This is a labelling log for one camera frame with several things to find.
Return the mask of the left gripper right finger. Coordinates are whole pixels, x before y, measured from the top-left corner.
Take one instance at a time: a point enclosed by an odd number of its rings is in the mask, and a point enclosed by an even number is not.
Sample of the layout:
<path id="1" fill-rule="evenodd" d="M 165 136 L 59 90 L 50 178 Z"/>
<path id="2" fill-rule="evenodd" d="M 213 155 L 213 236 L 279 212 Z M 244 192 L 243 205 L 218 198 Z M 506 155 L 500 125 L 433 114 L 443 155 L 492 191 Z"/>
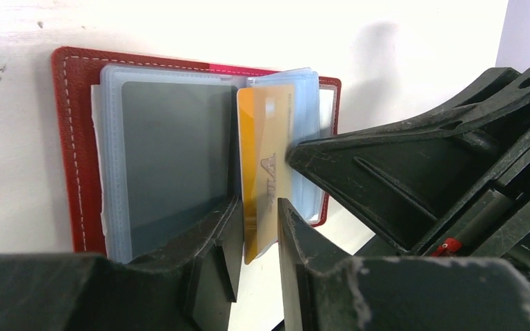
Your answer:
<path id="1" fill-rule="evenodd" d="M 530 285 L 490 258 L 357 257 L 277 202 L 286 330 L 530 330 Z"/>

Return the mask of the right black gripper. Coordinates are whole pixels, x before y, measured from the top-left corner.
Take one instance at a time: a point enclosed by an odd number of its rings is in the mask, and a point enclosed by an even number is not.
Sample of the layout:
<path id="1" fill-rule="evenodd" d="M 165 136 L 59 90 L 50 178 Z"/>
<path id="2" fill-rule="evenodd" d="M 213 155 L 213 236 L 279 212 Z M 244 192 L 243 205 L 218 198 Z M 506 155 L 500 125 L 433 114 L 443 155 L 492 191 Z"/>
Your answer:
<path id="1" fill-rule="evenodd" d="M 443 239 L 432 256 L 503 258 L 530 283 L 530 194 L 500 192 L 528 150 L 530 68 L 489 68 L 425 113 L 301 142 L 287 160 L 396 250 Z"/>

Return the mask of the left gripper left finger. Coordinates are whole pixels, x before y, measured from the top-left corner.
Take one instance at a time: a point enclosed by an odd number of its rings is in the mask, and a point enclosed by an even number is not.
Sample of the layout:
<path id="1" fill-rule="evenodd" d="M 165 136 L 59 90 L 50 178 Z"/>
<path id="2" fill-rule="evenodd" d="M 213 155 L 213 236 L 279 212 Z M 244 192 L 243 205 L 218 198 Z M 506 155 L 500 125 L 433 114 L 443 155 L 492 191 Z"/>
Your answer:
<path id="1" fill-rule="evenodd" d="M 130 263 L 100 254 L 0 254 L 0 330 L 227 330 L 242 264 L 231 197 Z"/>

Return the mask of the dark grey card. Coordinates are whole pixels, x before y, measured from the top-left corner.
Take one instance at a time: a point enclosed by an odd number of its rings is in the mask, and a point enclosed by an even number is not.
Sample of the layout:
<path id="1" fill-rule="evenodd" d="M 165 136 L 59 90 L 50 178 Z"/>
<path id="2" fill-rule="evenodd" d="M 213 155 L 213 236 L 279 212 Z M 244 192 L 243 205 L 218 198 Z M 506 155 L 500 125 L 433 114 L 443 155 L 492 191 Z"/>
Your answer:
<path id="1" fill-rule="evenodd" d="M 122 86 L 132 255 L 187 231 L 228 195 L 232 86 Z"/>

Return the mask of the red leather card holder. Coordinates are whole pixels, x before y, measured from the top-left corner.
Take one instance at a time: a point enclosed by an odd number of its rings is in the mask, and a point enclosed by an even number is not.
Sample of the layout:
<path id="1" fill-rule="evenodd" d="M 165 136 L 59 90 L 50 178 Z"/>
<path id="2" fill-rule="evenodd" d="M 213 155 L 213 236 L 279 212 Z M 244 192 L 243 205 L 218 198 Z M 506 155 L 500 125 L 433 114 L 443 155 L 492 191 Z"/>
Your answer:
<path id="1" fill-rule="evenodd" d="M 104 219 L 102 149 L 93 107 L 94 86 L 108 64 L 205 72 L 234 77 L 268 75 L 268 70 L 168 59 L 85 48 L 61 47 L 51 55 L 59 134 L 66 173 L 70 224 L 75 252 L 111 256 Z"/>

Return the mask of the gold VIP card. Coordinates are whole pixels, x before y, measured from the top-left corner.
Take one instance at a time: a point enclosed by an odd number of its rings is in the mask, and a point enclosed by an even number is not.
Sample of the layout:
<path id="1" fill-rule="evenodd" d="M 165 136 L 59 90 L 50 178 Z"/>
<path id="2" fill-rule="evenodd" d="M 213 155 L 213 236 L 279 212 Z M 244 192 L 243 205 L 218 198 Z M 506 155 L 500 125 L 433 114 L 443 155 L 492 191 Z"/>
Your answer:
<path id="1" fill-rule="evenodd" d="M 285 157 L 292 141 L 294 98 L 289 84 L 237 93 L 245 264 L 277 242 L 278 200 L 291 196 L 292 172 Z"/>

